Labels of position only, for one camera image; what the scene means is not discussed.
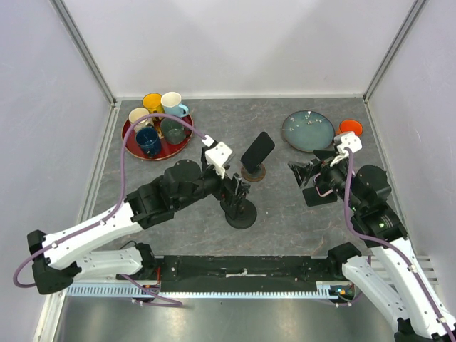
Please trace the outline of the black round base phone stand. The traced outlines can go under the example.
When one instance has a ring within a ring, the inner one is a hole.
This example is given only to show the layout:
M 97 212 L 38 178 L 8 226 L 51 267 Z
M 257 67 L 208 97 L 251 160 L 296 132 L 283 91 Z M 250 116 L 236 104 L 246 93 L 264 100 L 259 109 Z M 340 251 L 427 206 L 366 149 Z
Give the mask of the black round base phone stand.
M 247 200 L 242 200 L 234 212 L 234 216 L 230 217 L 228 213 L 225 213 L 225 219 L 227 223 L 239 230 L 250 228 L 256 221 L 257 208 L 255 205 Z

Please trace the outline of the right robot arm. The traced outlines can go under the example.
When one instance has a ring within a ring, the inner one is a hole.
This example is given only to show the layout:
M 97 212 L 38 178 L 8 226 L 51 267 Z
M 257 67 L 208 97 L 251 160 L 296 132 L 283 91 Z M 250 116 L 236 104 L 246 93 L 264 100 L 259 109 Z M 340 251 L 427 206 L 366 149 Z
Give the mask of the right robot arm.
M 316 159 L 289 162 L 310 207 L 343 200 L 348 230 L 364 241 L 389 276 L 386 282 L 352 243 L 332 248 L 326 262 L 334 280 L 349 280 L 391 325 L 395 341 L 454 341 L 455 317 L 439 300 L 411 241 L 388 204 L 391 187 L 375 165 L 353 169 L 353 152 L 315 151 Z

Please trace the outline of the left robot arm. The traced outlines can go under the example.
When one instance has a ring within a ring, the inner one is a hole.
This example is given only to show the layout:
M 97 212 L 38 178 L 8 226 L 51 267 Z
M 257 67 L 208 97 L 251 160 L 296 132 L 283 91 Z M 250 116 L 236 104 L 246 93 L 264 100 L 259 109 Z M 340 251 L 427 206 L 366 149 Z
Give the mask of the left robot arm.
M 97 249 L 169 221 L 176 212 L 210 195 L 219 201 L 231 227 L 247 229 L 257 218 L 256 207 L 246 199 L 248 191 L 249 185 L 238 174 L 221 177 L 214 166 L 201 168 L 194 161 L 180 160 L 163 175 L 88 221 L 55 234 L 40 230 L 29 233 L 28 247 L 38 292 L 52 294 L 76 280 L 106 276 L 149 280 L 158 264 L 148 244 L 137 243 L 118 251 Z

